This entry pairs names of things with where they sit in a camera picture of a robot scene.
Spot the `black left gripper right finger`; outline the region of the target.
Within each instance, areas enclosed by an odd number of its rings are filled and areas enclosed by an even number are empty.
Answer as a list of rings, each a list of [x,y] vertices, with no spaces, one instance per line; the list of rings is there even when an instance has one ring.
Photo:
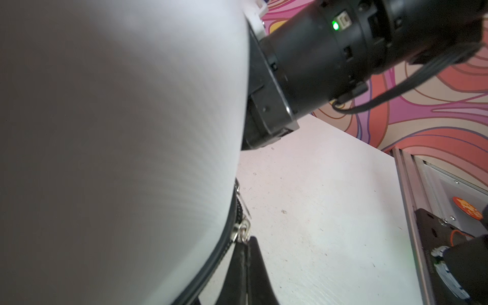
[[[247,243],[247,296],[250,305],[279,305],[255,236]]]

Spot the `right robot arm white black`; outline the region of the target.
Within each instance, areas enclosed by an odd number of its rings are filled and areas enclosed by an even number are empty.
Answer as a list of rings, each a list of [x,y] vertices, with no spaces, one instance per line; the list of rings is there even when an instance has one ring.
[[[307,114],[487,187],[486,1],[250,1],[242,147]]]

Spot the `black suitcase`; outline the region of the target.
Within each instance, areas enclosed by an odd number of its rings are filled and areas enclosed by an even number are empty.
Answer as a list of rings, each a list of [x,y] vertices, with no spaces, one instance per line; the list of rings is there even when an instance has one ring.
[[[229,219],[239,1],[1,2],[1,303],[172,304]]]

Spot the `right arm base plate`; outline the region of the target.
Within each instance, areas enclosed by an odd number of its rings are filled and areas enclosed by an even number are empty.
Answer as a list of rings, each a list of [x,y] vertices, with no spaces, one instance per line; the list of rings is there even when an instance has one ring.
[[[424,304],[487,304],[487,222],[471,234],[419,208],[414,256]]]

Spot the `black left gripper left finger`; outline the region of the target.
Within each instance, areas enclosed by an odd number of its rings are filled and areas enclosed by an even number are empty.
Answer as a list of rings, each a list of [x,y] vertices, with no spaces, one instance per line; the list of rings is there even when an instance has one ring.
[[[215,305],[247,303],[247,254],[245,243],[237,243],[231,256],[221,293]]]

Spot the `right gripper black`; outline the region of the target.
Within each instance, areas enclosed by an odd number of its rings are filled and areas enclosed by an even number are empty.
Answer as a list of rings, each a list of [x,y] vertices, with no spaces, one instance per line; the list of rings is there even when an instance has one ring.
[[[241,148],[255,150],[299,129],[259,41],[249,29],[249,84]]]

